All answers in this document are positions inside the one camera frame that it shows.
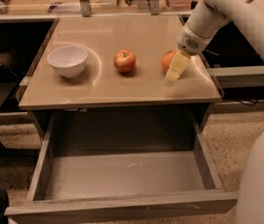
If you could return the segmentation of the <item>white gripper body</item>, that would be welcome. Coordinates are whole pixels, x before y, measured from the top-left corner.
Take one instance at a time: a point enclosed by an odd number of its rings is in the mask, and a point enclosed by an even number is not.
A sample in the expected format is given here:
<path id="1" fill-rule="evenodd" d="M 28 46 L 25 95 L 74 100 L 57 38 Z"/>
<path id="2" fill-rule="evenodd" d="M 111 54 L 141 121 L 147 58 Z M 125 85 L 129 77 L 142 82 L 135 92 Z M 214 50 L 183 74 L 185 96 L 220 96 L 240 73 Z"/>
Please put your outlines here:
<path id="1" fill-rule="evenodd" d="M 177 47 L 190 55 L 204 51 L 212 40 L 212 33 L 202 29 L 192 29 L 187 23 L 182 27 L 177 37 Z"/>

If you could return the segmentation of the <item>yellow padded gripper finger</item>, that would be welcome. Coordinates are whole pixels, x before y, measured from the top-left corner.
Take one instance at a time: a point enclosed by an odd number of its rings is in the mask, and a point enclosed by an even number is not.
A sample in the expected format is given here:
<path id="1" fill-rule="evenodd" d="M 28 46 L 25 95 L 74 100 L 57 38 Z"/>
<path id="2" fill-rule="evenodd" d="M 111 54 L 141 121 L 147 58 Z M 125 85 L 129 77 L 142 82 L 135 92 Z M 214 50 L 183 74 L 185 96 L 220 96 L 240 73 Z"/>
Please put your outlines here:
<path id="1" fill-rule="evenodd" d="M 169 69 L 165 74 L 165 84 L 172 86 L 183 74 L 190 64 L 191 56 L 183 51 L 177 51 L 170 63 Z"/>

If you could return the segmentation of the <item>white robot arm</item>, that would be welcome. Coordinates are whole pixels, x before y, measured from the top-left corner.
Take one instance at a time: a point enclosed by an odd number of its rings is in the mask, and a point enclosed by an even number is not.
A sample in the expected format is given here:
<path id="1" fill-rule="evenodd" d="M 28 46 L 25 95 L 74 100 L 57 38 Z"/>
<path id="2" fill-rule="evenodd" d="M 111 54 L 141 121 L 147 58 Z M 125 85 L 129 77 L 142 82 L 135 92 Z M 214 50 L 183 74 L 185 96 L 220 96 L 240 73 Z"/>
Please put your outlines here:
<path id="1" fill-rule="evenodd" d="M 264 0 L 200 0 L 177 38 L 165 80 L 173 84 L 216 32 L 233 22 L 264 61 Z M 235 224 L 264 224 L 264 132 L 252 145 L 241 177 Z"/>

